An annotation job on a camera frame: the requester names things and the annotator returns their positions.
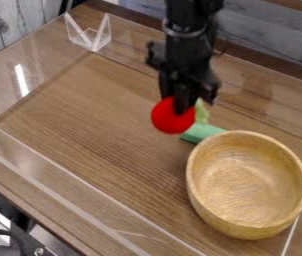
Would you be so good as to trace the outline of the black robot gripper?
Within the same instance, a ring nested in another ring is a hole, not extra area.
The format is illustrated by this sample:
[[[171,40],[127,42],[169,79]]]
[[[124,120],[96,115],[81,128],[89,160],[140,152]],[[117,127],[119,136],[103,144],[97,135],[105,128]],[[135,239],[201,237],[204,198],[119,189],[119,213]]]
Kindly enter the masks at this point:
[[[192,37],[165,36],[164,41],[145,44],[145,64],[157,71],[160,97],[173,96],[175,114],[181,115],[197,98],[215,103],[220,81],[211,59],[216,34],[212,31]]]

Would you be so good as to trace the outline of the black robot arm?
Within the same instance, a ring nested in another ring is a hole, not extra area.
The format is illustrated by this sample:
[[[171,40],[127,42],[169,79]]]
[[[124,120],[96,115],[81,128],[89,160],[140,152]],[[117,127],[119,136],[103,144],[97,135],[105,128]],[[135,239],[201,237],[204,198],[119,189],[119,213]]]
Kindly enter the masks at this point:
[[[181,115],[201,98],[215,103],[221,83],[213,73],[217,13],[224,0],[164,0],[164,40],[147,42],[145,64],[159,74],[160,97],[173,98]]]

